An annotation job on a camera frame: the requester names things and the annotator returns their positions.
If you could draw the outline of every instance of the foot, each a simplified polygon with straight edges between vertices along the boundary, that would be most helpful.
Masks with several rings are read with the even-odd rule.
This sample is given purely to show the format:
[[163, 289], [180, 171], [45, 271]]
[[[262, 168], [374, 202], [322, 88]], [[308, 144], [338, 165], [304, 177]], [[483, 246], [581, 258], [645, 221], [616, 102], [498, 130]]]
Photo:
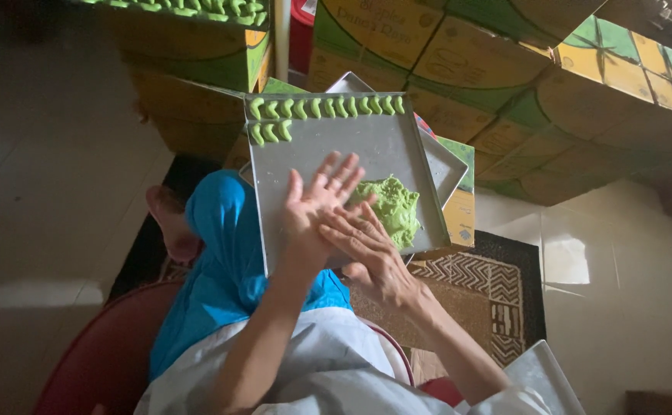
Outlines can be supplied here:
[[200, 252], [202, 241], [185, 220], [185, 207], [175, 199], [170, 188], [156, 185], [146, 190], [149, 212], [162, 230], [169, 257], [177, 262], [189, 262]]

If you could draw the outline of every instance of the white shirt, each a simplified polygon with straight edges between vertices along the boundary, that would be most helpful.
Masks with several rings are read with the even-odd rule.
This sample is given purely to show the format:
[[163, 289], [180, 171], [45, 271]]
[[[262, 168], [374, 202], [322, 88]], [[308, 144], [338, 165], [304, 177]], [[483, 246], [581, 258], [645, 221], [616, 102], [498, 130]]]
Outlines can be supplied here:
[[[246, 321], [227, 325], [191, 346], [152, 382], [135, 415], [210, 412], [213, 381]], [[282, 358], [272, 389], [254, 412], [446, 413], [446, 403], [395, 380], [379, 335], [348, 309], [304, 312]], [[509, 388], [475, 405], [470, 415], [538, 415], [549, 410], [534, 391]]]

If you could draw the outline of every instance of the tiled floor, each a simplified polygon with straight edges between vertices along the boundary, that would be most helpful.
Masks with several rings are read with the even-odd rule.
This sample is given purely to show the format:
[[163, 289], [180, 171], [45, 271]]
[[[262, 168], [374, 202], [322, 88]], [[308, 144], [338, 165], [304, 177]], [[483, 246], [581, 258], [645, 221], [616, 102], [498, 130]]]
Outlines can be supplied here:
[[[84, 19], [40, 46], [0, 40], [0, 413], [26, 413], [93, 316], [171, 162]], [[542, 208], [478, 192], [477, 228], [543, 248], [549, 344], [589, 414], [672, 389], [672, 219], [612, 184]]]

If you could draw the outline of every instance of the red container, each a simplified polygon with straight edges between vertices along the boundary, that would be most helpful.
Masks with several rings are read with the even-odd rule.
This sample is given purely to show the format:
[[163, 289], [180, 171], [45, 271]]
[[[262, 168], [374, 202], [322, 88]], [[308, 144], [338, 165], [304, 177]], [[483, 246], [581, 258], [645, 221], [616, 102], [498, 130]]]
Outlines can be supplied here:
[[313, 21], [317, 0], [292, 0], [290, 3], [290, 68], [307, 74], [313, 51]]

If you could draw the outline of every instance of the blue pants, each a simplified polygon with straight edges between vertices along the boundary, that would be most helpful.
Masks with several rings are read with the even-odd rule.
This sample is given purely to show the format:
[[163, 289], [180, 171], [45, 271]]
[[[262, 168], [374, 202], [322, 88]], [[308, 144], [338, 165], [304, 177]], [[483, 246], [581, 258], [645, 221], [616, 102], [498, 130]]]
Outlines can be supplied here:
[[[236, 171], [207, 175], [188, 200], [185, 217], [205, 249], [156, 336], [150, 380], [191, 345], [224, 325], [248, 319], [267, 289], [256, 194]], [[303, 311], [321, 307], [351, 309], [349, 289], [330, 269], [315, 278]]]

